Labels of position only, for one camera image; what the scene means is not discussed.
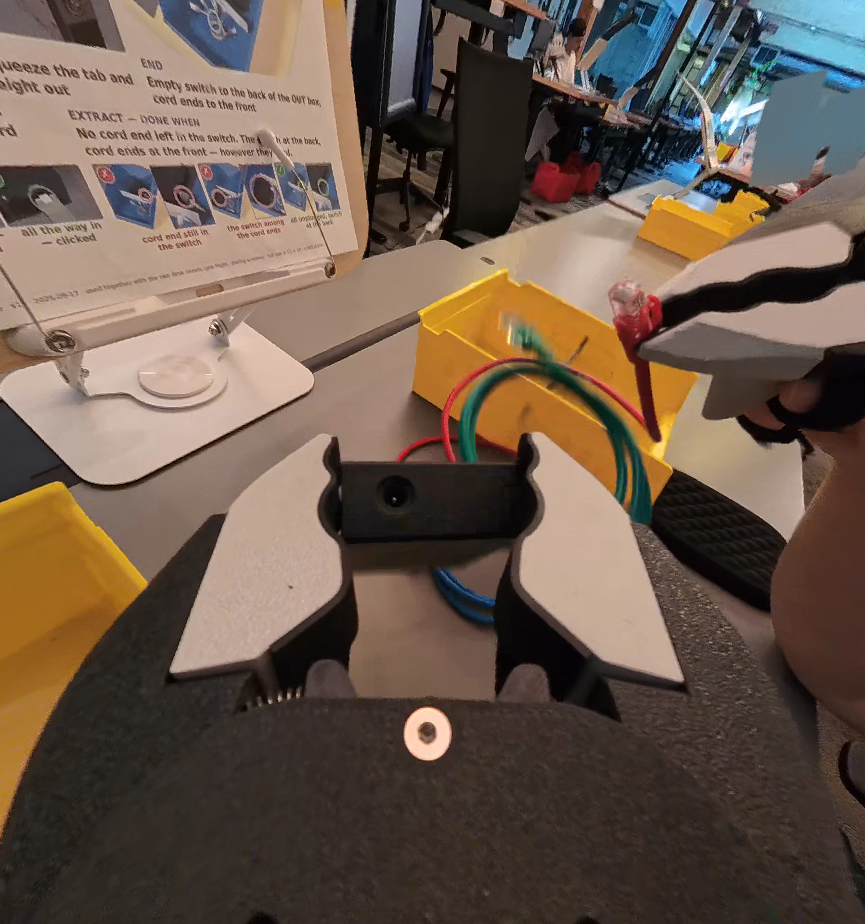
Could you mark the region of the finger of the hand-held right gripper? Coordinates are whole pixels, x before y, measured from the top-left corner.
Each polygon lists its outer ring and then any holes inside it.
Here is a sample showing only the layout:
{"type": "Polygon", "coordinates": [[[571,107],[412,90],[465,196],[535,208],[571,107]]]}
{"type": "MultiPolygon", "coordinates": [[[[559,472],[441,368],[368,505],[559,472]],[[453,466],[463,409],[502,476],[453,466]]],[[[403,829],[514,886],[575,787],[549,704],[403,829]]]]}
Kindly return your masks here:
{"type": "Polygon", "coordinates": [[[799,303],[708,311],[646,340],[648,362],[712,377],[800,379],[865,370],[865,281],[799,303]]]}
{"type": "Polygon", "coordinates": [[[842,282],[853,237],[821,223],[736,243],[691,263],[658,291],[665,320],[732,313],[768,302],[800,303],[842,282]]]}

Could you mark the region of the person's right hand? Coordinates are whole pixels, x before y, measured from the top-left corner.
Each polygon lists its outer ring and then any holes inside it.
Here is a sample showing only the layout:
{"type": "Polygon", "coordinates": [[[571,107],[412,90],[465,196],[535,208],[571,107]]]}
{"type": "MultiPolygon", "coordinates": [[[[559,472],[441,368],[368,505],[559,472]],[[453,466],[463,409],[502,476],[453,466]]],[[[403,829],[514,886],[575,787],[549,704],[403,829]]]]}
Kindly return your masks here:
{"type": "Polygon", "coordinates": [[[811,504],[807,532],[854,534],[865,545],[865,417],[838,432],[802,430],[803,435],[831,457],[832,467],[811,504]]]}

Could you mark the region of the black network switch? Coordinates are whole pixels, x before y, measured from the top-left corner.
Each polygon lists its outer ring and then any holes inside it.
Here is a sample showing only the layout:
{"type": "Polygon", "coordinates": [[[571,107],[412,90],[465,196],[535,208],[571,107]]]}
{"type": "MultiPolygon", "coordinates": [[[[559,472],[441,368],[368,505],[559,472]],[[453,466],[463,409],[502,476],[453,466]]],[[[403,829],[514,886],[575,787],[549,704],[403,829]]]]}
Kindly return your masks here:
{"type": "Polygon", "coordinates": [[[329,517],[350,544],[514,539],[538,509],[509,463],[342,463],[329,517]]]}

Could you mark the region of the red storage bin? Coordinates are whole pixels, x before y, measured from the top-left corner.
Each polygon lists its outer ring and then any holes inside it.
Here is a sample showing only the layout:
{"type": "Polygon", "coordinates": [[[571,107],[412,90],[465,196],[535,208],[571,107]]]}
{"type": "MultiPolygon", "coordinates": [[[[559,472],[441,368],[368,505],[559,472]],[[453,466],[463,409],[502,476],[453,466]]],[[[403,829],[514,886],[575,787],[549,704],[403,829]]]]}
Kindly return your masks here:
{"type": "Polygon", "coordinates": [[[600,184],[601,175],[601,162],[588,161],[580,153],[574,152],[561,164],[540,164],[530,194],[542,202],[570,202],[577,196],[593,194],[600,184]]]}

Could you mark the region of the black office chair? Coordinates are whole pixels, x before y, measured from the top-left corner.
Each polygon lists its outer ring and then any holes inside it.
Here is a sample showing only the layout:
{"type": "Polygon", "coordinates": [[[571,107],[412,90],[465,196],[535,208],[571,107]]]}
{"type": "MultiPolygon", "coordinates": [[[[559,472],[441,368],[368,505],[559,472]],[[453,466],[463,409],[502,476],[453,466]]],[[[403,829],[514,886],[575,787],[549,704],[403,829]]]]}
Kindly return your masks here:
{"type": "Polygon", "coordinates": [[[435,206],[444,216],[451,201],[452,156],[454,144],[453,124],[444,119],[446,105],[454,91],[457,75],[454,70],[442,68],[445,87],[440,94],[435,115],[415,112],[391,122],[386,128],[371,130],[369,162],[366,170],[366,193],[369,221],[373,221],[375,202],[378,195],[397,192],[403,204],[404,218],[399,230],[406,233],[411,229],[411,202],[413,199],[435,206]],[[383,142],[389,137],[396,150],[405,154],[403,174],[399,178],[379,179],[380,156],[383,142]],[[426,170],[429,154],[440,154],[438,179],[435,191],[428,194],[412,181],[412,169],[426,170]]]}
{"type": "Polygon", "coordinates": [[[532,62],[458,44],[449,213],[441,238],[470,248],[506,234],[521,201],[532,62]]]}

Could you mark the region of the person's right forearm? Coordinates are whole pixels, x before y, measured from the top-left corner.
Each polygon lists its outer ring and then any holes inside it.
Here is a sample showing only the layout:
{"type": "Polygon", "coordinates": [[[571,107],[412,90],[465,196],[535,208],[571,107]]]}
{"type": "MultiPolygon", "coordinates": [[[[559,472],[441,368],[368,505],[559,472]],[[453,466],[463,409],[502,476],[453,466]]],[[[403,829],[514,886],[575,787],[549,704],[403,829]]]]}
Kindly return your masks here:
{"type": "Polygon", "coordinates": [[[865,735],[865,507],[816,498],[774,573],[772,615],[797,679],[865,735]]]}

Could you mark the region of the yellow plastic bin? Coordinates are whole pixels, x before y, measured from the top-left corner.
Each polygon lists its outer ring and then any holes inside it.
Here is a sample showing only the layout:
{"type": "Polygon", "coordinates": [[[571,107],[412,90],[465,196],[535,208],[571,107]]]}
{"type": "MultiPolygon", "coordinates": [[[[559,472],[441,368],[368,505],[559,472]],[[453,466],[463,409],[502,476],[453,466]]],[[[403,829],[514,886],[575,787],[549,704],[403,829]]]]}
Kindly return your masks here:
{"type": "MultiPolygon", "coordinates": [[[[515,356],[504,327],[507,317],[532,326],[557,359],[570,359],[574,369],[615,393],[610,397],[586,383],[634,437],[655,502],[672,475],[665,452],[697,376],[656,363],[649,366],[661,437],[653,442],[644,426],[621,405],[624,401],[639,412],[634,365],[611,323],[534,283],[517,283],[508,271],[496,272],[419,313],[413,392],[443,409],[454,387],[467,376],[497,359],[515,356]]],[[[609,491],[616,486],[613,450],[604,427],[559,385],[531,376],[500,384],[480,412],[477,431],[484,440],[512,450],[517,449],[521,434],[545,433],[609,491]]]]}
{"type": "Polygon", "coordinates": [[[770,205],[760,196],[739,191],[731,202],[716,202],[704,213],[671,196],[658,196],[637,232],[643,240],[686,260],[698,261],[761,225],[770,205]]]}
{"type": "Polygon", "coordinates": [[[58,699],[146,587],[61,482],[0,502],[0,837],[58,699]]]}

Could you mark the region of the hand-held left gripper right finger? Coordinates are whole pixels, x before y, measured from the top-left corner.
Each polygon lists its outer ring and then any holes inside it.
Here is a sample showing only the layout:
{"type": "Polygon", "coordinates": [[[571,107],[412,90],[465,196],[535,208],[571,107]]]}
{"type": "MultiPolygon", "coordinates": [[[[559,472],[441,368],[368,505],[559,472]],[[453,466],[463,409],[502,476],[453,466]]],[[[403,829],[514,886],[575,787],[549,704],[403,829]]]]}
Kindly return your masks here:
{"type": "Polygon", "coordinates": [[[517,462],[532,514],[514,540],[495,599],[495,686],[538,665],[549,687],[600,679],[684,687],[684,672],[629,515],[544,433],[517,462]]]}

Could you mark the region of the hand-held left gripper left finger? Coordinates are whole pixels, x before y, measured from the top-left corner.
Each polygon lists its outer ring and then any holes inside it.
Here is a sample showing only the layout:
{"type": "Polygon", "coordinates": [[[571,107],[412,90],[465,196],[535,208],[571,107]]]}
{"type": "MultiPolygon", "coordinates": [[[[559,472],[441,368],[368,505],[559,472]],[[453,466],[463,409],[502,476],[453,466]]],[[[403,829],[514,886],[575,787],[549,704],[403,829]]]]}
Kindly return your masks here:
{"type": "Polygon", "coordinates": [[[303,683],[321,642],[306,638],[341,608],[357,621],[341,536],[338,440],[320,433],[230,505],[172,657],[175,680],[250,673],[303,683]]]}

